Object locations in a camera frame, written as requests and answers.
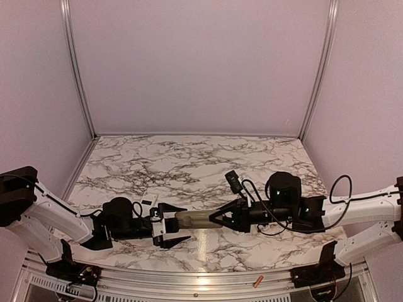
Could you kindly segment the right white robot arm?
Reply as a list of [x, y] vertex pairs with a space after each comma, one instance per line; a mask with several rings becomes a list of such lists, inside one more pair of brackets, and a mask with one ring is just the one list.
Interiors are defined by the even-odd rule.
[[377, 192], [346, 197], [302, 196], [302, 182], [288, 172], [275, 172], [265, 184], [265, 198], [241, 195], [209, 215], [210, 222], [248, 233], [253, 225], [275, 223], [301, 234], [322, 233], [334, 227], [372, 222], [369, 229], [323, 246], [312, 277], [324, 282], [367, 252], [402, 241], [402, 178]]

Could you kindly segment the beige grey remote control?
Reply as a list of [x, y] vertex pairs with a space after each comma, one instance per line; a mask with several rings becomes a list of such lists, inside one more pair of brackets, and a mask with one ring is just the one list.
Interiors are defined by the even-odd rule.
[[174, 214], [180, 229], [216, 229], [222, 226], [211, 222], [209, 216], [214, 210], [179, 211]]

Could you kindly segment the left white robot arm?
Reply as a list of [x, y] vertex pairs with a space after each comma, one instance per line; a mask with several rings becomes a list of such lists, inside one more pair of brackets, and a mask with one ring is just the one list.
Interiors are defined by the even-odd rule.
[[176, 219], [163, 217], [164, 212], [178, 212], [175, 206], [156, 204], [156, 198], [138, 203], [117, 197], [83, 214], [52, 194], [37, 173], [26, 166], [1, 174], [1, 227], [23, 239], [46, 263], [55, 263], [55, 270], [66, 280], [79, 275], [79, 265], [68, 257], [69, 245], [55, 238], [50, 228], [93, 251], [111, 249], [120, 240], [143, 238], [170, 249], [188, 239], [164, 239], [165, 234], [179, 230]]

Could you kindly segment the white remote control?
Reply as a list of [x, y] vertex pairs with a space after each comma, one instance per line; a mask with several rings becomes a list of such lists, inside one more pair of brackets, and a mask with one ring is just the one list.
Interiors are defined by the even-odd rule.
[[148, 193], [145, 192], [140, 200], [140, 204], [142, 205], [143, 209], [145, 208], [153, 208], [155, 207], [158, 199], [157, 193]]

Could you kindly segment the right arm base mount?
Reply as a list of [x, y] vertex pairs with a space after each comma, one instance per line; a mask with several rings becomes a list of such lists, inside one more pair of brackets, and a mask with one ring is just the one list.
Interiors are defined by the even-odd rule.
[[332, 282], [346, 276], [344, 267], [335, 261], [336, 244], [337, 241], [333, 241], [323, 246], [318, 263], [294, 267], [290, 270], [295, 288]]

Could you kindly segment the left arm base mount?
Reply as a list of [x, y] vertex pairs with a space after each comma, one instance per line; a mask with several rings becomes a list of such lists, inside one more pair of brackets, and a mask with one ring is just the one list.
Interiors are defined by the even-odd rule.
[[91, 264], [76, 262], [72, 258], [70, 245], [64, 240], [61, 259], [56, 262], [45, 262], [46, 273], [49, 276], [69, 281], [71, 284], [84, 284], [96, 287], [101, 274], [101, 268]]

